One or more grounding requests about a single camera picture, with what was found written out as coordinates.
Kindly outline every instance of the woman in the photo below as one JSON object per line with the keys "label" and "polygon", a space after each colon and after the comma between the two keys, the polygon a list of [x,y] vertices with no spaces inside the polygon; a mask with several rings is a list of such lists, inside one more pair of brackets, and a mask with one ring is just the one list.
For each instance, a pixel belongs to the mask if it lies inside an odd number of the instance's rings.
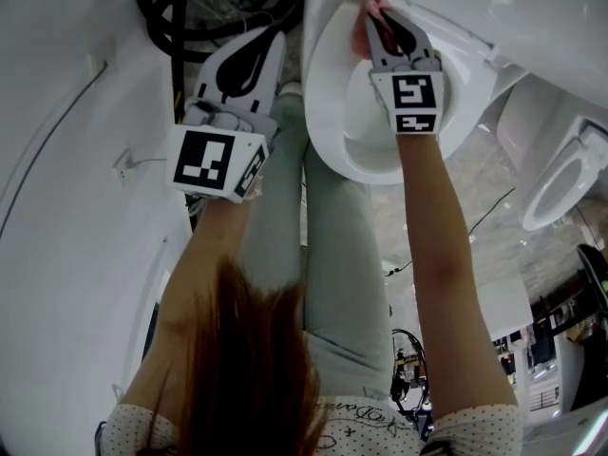
{"label": "woman", "polygon": [[[369,190],[319,159],[296,87],[284,89],[274,115],[282,131],[262,195],[207,205],[162,297],[148,355],[101,433],[102,455],[436,449],[383,402],[392,343]],[[439,147],[431,136],[397,144],[436,421],[429,443],[441,454],[518,454],[519,413]]]}

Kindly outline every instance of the white polka dot shirt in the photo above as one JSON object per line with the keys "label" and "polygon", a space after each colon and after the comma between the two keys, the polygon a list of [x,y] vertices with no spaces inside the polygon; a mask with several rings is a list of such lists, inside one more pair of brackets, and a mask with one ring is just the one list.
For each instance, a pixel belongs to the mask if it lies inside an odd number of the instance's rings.
{"label": "white polka dot shirt", "polygon": [[[365,397],[322,397],[328,422],[316,454],[322,456],[417,456],[424,449],[416,430],[392,408]],[[100,441],[101,456],[135,456],[147,446],[153,414],[146,408],[118,405]],[[178,431],[157,416],[151,448],[174,447]],[[428,444],[449,444],[454,456],[516,456],[522,450],[522,422],[516,406],[460,410],[434,423]]]}

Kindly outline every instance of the tiled floor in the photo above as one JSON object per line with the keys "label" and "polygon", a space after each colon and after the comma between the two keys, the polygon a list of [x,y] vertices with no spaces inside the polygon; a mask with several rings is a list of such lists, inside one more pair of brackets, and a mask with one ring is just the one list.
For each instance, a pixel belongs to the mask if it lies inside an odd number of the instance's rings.
{"label": "tiled floor", "polygon": [[[301,25],[288,37],[282,82],[299,79]],[[197,65],[186,66],[186,96],[198,73]],[[472,227],[498,198],[516,183],[516,174],[495,136],[502,111],[497,103],[481,119],[463,145],[446,161],[449,175],[463,206],[468,227]],[[608,239],[608,186],[597,186],[580,202],[579,208],[600,244]],[[402,186],[373,187],[376,234],[383,259],[396,265],[410,261],[405,230]],[[302,234],[306,236],[305,215]],[[575,247],[593,242],[580,214],[574,210],[559,225],[529,233],[518,222],[510,197],[476,228],[471,249],[478,287],[503,277],[522,276],[531,301],[549,294],[580,267]],[[393,308],[394,327],[418,333],[411,267],[387,277],[387,296]]]}

